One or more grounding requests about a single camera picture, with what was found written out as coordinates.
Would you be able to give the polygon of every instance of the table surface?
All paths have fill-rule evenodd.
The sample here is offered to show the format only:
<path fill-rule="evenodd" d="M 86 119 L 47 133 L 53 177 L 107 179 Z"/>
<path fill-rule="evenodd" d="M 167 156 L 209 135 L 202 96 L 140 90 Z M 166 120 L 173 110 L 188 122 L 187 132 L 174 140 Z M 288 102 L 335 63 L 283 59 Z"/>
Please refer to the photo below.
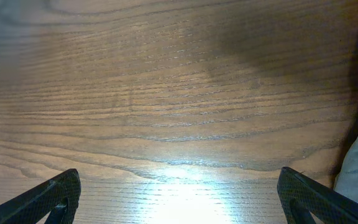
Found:
<path fill-rule="evenodd" d="M 76 168 L 76 223 L 285 223 L 356 118 L 357 1 L 0 0 L 0 203 Z"/>

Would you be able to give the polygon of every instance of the wooden table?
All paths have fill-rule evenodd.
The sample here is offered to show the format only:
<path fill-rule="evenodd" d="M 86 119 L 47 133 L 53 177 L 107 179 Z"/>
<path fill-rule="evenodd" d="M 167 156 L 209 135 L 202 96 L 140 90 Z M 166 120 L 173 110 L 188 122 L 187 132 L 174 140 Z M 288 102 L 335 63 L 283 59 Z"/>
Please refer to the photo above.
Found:
<path fill-rule="evenodd" d="M 357 112 L 357 1 L 0 0 L 0 203 L 73 167 L 76 223 L 285 223 Z"/>

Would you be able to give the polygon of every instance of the mesh pattern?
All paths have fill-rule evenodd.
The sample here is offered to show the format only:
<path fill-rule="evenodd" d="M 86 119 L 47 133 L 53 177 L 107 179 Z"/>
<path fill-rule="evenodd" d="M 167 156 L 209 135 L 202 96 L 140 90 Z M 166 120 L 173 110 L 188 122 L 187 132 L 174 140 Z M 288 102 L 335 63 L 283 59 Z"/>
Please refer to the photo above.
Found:
<path fill-rule="evenodd" d="M 277 190 L 288 223 L 301 223 L 299 210 L 308 210 L 325 223 L 358 223 L 358 203 L 291 168 L 282 169 Z"/>
<path fill-rule="evenodd" d="M 0 223 L 36 223 L 48 212 L 45 223 L 72 223 L 81 194 L 78 172 L 69 169 L 0 205 Z M 65 202 L 65 206 L 56 206 Z"/>

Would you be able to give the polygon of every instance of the wood grain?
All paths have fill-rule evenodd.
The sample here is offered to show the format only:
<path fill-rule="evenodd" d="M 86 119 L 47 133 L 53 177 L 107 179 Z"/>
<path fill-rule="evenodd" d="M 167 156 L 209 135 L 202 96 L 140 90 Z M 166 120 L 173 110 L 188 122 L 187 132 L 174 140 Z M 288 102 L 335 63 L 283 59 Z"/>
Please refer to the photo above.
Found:
<path fill-rule="evenodd" d="M 283 223 L 356 115 L 357 1 L 0 0 L 0 203 L 74 167 L 78 223 Z"/>

